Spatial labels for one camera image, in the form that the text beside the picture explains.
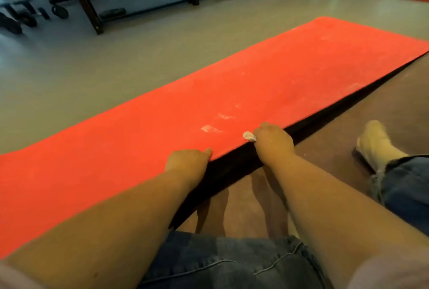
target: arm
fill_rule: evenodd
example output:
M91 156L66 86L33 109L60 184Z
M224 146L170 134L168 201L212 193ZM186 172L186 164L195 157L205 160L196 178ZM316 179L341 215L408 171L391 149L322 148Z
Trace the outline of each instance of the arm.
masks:
M212 151L177 151L165 172L62 222L4 262L55 288L136 288Z
M292 219L337 289L367 259L392 249L429 246L429 238L389 210L298 157L278 126L254 131L255 147L287 198Z

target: seam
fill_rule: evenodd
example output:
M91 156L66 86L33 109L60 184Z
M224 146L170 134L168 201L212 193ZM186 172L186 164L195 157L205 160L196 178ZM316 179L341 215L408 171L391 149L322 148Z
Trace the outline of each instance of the seam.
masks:
M222 262L237 263L236 261L233 261L233 260L222 259L220 261L216 261L216 262L213 262L213 263L208 264L206 266L203 266L202 268L197 268L197 269L194 269L194 270L190 270L190 271L186 271L186 272L180 272L180 273L176 273L176 274L172 274L172 275L168 275L168 276L161 276L159 278L152 279L152 280L141 281L139 283L139 286L142 285L142 284L147 284L147 283L151 283L151 282L155 282L155 281L162 281L162 280L166 280L166 279L175 278L175 277L178 277L178 276L184 276L184 275L187 275L187 274L196 273L198 271L208 269L208 268L210 268L210 267L212 267L214 265L217 265L219 263L222 263Z
M293 252L292 252L292 253L288 253L288 254L285 254L285 255L283 255L283 256L280 256L280 257L279 257L277 260L275 260L275 261L274 261L274 263L273 263L273 264L271 264L269 267L267 267L267 268L265 268L265 269L263 269L263 270L259 270L259 271L255 272L255 273L253 273L253 275L258 275L258 274L260 274L260 273L262 273L262 272L265 272L265 271L268 271L268 270L272 269L273 267L275 267L275 265L277 264L277 262L278 262L278 261L280 261L281 259L285 258L286 256L289 256L289 255L295 254L295 253L297 252L298 248L299 248L302 244L303 244L302 242L301 242L301 243L299 243L299 244L297 245L297 247L293 250Z

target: gray floor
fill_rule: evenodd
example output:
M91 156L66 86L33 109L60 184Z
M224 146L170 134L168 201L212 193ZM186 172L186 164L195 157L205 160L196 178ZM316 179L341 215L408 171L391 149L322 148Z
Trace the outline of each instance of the gray floor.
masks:
M95 5L103 9L102 0ZM24 36L0 31L0 153L316 17L429 40L429 3L411 0L202 0L198 7L183 4L111 24L102 36L76 2L67 8L69 20L40 21Z

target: foot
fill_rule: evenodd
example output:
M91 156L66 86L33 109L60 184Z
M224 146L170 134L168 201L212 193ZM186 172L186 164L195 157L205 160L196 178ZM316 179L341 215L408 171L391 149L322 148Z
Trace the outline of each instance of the foot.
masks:
M376 120L369 121L357 139L356 150L375 171L378 171L384 169L389 161L385 161L383 157L386 147L392 147L386 128Z

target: gym floor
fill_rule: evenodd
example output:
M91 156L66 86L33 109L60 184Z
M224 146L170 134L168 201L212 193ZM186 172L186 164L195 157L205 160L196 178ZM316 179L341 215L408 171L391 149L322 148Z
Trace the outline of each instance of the gym floor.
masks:
M94 0L94 5L144 8L168 1L174 0ZM23 36L0 31L0 153L26 147L316 17L429 40L429 3L413 0L201 0L198 7L182 4L112 23L101 36L77 1L67 9L69 20L40 21L37 29L26 27ZM429 150L427 71L429 57L423 57L298 144L297 153L366 191L369 170L352 155L366 121L383 122L393 143L408 153ZM280 198L258 170L201 206L182 228L234 237L280 236L287 232L285 216Z

